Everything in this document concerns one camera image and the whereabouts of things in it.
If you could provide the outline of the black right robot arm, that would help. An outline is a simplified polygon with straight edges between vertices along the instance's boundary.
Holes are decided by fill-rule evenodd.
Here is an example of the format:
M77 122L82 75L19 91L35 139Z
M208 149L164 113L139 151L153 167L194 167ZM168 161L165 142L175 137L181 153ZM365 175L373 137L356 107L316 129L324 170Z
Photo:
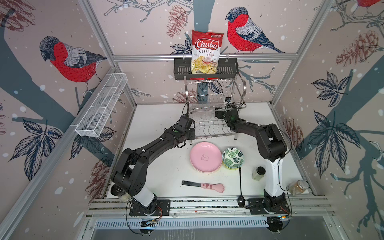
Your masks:
M239 118L237 109L215 108L215 116L223 119L231 131L256 138L260 155L269 160L264 189L264 208L274 213L286 204L286 194L281 185L281 163L287 151L287 144L277 125L260 125Z

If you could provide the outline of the silver two-tier dish rack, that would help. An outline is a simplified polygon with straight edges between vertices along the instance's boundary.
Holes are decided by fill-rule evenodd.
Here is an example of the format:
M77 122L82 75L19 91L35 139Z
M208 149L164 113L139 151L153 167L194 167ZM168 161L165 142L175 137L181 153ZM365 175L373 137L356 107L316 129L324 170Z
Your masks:
M195 123L196 139L235 135L223 119L215 117L215 108L225 110L246 107L246 81L237 73L233 79L186 80L187 112Z

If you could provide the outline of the pink plate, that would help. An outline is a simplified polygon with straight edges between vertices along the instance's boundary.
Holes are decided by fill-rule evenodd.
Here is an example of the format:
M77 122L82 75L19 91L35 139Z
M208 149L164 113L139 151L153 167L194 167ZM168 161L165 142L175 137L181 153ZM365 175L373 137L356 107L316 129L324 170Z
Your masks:
M192 148L190 162L201 173L213 173L222 165L222 152L212 143L200 142Z

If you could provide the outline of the green leaf pattern bowl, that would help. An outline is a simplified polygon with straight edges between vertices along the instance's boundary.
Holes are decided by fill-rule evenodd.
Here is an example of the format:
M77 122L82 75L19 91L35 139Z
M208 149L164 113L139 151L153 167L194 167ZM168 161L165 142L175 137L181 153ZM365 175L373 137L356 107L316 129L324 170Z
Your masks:
M241 167L245 161L244 154L237 148L227 148L222 153L223 164L229 168Z

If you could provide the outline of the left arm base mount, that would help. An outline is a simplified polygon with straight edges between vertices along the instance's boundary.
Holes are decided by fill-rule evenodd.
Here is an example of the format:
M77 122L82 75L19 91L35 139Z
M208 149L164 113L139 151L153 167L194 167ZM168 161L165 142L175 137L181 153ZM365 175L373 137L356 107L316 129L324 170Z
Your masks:
M133 200L128 205L130 217L160 217L170 214L170 200L154 200L149 206L145 207L138 201Z

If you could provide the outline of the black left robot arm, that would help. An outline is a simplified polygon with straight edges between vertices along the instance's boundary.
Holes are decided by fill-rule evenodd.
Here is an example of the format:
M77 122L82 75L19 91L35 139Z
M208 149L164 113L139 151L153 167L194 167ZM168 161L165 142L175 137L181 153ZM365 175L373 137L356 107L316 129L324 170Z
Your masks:
M184 114L149 144L135 150L125 149L111 174L113 187L130 195L152 213L157 207L157 196L146 187L148 167L166 151L175 147L183 148L186 141L194 140L195 126L195 121Z

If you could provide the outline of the lime green bowl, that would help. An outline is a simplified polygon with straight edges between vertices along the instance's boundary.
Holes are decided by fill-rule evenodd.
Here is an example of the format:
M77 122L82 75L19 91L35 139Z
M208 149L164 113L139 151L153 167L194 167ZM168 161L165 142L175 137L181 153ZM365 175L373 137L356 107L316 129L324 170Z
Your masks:
M225 169L227 169L227 170L231 170L231 171L238 170L239 168L240 168L240 167L238 167L238 168L229 168L229 167L225 166Z

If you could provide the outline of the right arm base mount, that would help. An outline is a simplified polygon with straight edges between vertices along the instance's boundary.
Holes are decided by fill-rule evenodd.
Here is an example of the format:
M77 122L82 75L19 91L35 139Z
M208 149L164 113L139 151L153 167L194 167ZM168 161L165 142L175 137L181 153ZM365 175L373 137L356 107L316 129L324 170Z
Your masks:
M274 206L265 203L265 199L248 199L245 208L250 210L251 215L266 216L266 228L272 233L280 234L291 222L291 203L286 199Z

